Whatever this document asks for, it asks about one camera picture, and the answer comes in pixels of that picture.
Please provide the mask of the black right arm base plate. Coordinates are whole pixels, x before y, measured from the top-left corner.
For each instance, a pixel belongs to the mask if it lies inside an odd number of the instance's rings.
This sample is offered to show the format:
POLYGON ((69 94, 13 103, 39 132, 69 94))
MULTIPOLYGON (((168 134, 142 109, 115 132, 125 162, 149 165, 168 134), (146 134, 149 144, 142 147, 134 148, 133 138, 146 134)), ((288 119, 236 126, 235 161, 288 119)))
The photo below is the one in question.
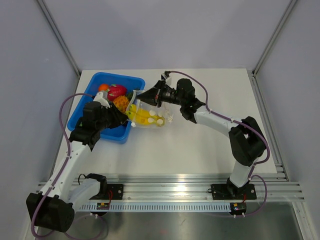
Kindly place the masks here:
POLYGON ((247 183, 238 188, 231 184, 212 184, 210 191, 213 200, 256 200, 257 194, 255 186, 247 183))

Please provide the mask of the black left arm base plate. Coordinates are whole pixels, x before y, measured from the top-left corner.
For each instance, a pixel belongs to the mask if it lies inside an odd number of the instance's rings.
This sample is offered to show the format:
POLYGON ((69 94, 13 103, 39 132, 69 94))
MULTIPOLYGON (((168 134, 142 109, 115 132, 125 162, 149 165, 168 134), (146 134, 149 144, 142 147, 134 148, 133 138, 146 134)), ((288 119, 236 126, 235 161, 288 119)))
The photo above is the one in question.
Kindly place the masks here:
POLYGON ((100 186, 99 192, 90 198, 90 200, 122 200, 124 195, 123 184, 110 184, 100 186))

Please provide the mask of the pink toy dragon fruit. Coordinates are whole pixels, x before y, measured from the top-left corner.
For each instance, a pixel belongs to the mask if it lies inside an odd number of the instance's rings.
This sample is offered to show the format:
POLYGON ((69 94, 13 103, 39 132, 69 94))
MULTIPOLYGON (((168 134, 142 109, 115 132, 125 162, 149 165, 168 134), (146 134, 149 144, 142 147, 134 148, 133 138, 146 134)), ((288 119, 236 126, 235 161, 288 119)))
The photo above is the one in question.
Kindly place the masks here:
POLYGON ((107 96, 110 101, 113 101, 119 96, 124 96, 127 93, 127 88, 120 84, 111 84, 107 89, 107 96))

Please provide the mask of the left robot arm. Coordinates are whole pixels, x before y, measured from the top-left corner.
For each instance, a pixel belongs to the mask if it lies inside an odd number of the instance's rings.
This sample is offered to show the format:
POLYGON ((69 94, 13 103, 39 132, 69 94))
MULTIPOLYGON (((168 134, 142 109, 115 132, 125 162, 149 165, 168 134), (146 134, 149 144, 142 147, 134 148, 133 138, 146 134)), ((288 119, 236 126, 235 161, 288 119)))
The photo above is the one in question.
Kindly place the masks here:
POLYGON ((82 117, 67 137, 67 152, 58 168, 39 193, 30 193, 26 199, 31 226, 65 233, 76 212, 93 196, 103 199, 108 194, 106 177, 93 174, 74 190, 74 178, 88 159, 105 129, 113 129, 128 120, 113 103, 103 106, 98 101, 86 103, 82 117))

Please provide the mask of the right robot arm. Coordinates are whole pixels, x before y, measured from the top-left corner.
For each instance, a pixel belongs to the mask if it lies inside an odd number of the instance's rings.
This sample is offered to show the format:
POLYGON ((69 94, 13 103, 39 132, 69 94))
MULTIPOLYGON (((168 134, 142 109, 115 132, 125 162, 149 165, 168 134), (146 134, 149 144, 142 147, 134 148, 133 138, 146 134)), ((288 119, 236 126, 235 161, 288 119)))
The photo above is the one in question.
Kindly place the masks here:
POLYGON ((190 79, 178 80, 176 88, 171 88, 165 80, 137 95, 137 99, 154 107, 163 103, 180 106, 181 115, 190 122, 216 130, 230 141, 235 164, 226 183, 217 189, 223 199, 240 199, 249 189, 249 182, 258 159, 269 153, 267 141, 253 117, 236 120, 213 112, 207 102, 200 101, 190 79))

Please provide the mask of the yellow toy banana bunch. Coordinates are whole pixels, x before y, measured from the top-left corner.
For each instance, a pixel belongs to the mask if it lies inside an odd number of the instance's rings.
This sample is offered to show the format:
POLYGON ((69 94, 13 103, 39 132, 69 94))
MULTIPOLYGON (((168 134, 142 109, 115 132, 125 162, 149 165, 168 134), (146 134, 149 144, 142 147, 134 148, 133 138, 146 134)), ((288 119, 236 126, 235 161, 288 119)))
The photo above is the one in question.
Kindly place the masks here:
POLYGON ((156 114, 154 110, 146 110, 131 104, 125 111, 132 126, 156 126, 162 127, 165 125, 165 118, 156 114))

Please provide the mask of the clear dotted zip top bag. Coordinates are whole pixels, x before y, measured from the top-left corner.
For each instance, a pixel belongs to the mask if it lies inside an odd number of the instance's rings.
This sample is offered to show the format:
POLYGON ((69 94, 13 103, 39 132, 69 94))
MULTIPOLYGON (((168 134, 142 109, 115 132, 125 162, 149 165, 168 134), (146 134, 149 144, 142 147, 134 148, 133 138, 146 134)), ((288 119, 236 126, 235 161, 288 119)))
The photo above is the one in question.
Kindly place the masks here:
POLYGON ((131 100, 125 114, 131 122, 131 126, 137 128, 162 128, 173 122, 173 111, 168 103, 162 103, 161 107, 152 106, 137 99, 144 90, 133 90, 131 100))

